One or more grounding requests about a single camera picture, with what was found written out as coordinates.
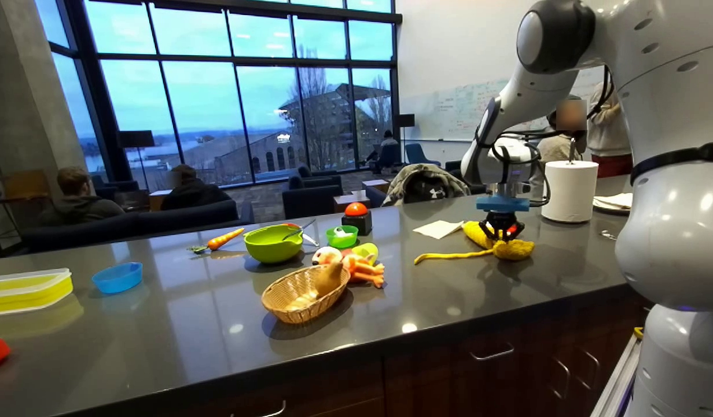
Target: green bowl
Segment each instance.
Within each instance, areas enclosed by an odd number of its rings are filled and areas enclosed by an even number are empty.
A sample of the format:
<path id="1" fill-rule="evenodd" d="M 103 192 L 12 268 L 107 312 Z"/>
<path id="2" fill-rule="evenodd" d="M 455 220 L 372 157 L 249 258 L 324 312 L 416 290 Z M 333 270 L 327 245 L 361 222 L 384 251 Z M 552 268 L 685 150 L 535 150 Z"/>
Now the green bowl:
<path id="1" fill-rule="evenodd" d="M 270 224 L 247 231 L 242 243 L 258 264 L 280 264 L 303 251 L 303 231 L 296 224 Z"/>
<path id="2" fill-rule="evenodd" d="M 345 251 L 345 247 L 354 247 L 359 243 L 359 228 L 354 224 L 339 224 L 339 228 L 330 228 L 327 231 L 329 245 Z"/>

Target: blue bowl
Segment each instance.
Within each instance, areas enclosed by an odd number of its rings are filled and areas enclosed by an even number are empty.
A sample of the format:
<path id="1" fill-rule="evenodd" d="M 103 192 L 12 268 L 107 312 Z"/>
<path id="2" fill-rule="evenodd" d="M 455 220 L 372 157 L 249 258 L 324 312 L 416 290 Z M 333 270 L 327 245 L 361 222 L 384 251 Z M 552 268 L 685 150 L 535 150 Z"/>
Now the blue bowl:
<path id="1" fill-rule="evenodd" d="M 138 262 L 117 264 L 92 275 L 96 291 L 103 297 L 130 291 L 136 286 L 140 286 L 140 281 L 142 281 L 142 264 Z"/>

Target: countertop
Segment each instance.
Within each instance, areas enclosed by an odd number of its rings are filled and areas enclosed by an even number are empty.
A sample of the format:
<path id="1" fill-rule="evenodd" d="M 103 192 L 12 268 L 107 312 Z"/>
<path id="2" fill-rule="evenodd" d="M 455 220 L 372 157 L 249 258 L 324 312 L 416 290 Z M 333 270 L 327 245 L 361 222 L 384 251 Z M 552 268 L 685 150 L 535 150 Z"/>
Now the countertop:
<path id="1" fill-rule="evenodd" d="M 303 326 L 280 325 L 258 295 L 277 275 L 310 264 L 314 245 L 280 266 L 258 266 L 241 239 L 212 258 L 195 258 L 190 245 L 220 233 L 212 230 L 5 258 L 0 273 L 71 268 L 74 295 L 38 312 L 0 317 L 0 339 L 14 350 L 0 365 L 0 415 L 90 409 L 625 286 L 614 259 L 625 217 L 608 214 L 583 224 L 541 220 L 536 208 L 518 214 L 523 237 L 536 242 L 524 262 L 480 258 L 413 266 L 418 252 L 477 247 L 460 231 L 442 242 L 412 231 L 432 220 L 484 217 L 474 202 L 374 208 L 369 239 L 380 245 L 386 288 L 349 288 L 333 310 Z M 299 222 L 324 242 L 339 216 Z M 99 297 L 90 275 L 117 262 L 140 262 L 142 286 Z"/>

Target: kitchen island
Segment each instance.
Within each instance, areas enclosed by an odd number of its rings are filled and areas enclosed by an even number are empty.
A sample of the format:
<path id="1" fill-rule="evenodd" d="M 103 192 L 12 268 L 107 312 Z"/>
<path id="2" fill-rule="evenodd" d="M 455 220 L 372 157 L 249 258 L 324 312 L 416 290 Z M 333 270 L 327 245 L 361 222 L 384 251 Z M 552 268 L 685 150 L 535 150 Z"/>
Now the kitchen island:
<path id="1" fill-rule="evenodd" d="M 555 224 L 533 208 L 518 214 L 533 259 L 413 266 L 427 251 L 477 251 L 460 231 L 413 233 L 484 217 L 474 199 L 374 208 L 367 242 L 386 288 L 354 286 L 303 326 L 280 325 L 258 295 L 310 264 L 314 245 L 277 266 L 258 266 L 241 239 L 192 254 L 212 230 L 5 258 L 0 273 L 67 266 L 74 295 L 0 317 L 14 350 L 0 365 L 0 415 L 571 415 L 601 389 L 637 323 L 639 297 L 614 259 L 625 217 Z M 339 216 L 299 222 L 324 242 Z M 90 275 L 120 262 L 140 262 L 142 286 L 99 297 Z"/>

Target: yellow tray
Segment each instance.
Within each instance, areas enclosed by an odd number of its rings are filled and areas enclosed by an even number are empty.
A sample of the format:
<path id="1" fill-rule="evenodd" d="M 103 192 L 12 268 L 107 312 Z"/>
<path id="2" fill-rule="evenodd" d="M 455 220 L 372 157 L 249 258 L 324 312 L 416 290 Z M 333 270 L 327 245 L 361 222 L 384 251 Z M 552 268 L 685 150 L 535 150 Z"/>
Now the yellow tray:
<path id="1" fill-rule="evenodd" d="M 0 275 L 0 316 L 41 310 L 74 291 L 70 268 Z"/>

